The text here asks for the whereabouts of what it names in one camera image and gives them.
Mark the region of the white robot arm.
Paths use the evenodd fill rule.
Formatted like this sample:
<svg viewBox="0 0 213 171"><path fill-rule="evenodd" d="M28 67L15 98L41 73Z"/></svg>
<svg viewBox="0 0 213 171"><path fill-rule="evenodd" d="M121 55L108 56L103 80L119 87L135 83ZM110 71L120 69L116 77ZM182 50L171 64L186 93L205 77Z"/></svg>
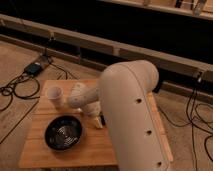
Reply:
<svg viewBox="0 0 213 171"><path fill-rule="evenodd" d="M158 80L149 61L120 62L108 66L95 87L76 83L67 98L89 115L96 114L91 104L100 103L120 171L172 171L147 99Z"/></svg>

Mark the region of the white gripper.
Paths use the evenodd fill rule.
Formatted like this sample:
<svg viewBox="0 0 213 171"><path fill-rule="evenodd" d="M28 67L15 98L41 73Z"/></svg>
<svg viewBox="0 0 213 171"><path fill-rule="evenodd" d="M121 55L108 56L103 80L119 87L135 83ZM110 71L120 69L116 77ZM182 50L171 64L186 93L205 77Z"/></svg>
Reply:
<svg viewBox="0 0 213 171"><path fill-rule="evenodd" d="M100 107L100 103L99 102L94 102L94 103L87 104L87 105L83 106L81 108L81 110L83 111L84 114L86 114L86 115L88 115L90 117L93 117L92 121L93 121L94 126L97 129L102 129L103 128L103 125L101 123L101 119L98 116L100 114L100 112L101 112L101 107Z"/></svg>

